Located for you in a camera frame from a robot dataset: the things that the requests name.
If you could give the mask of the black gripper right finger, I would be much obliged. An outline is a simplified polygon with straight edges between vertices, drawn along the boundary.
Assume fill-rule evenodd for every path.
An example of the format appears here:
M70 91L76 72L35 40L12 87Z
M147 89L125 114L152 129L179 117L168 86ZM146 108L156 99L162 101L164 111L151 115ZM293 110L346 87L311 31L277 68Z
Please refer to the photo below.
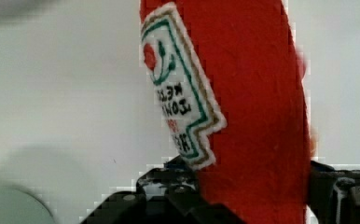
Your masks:
M319 224L360 224L360 170L311 161L307 205Z

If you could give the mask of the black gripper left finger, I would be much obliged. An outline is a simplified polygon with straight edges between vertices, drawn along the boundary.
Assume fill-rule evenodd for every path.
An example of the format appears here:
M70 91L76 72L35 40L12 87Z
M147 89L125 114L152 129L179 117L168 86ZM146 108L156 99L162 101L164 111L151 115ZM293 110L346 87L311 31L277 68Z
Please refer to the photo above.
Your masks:
M108 196L80 224L246 224L222 203L201 196L199 179L180 158L153 168L136 190Z

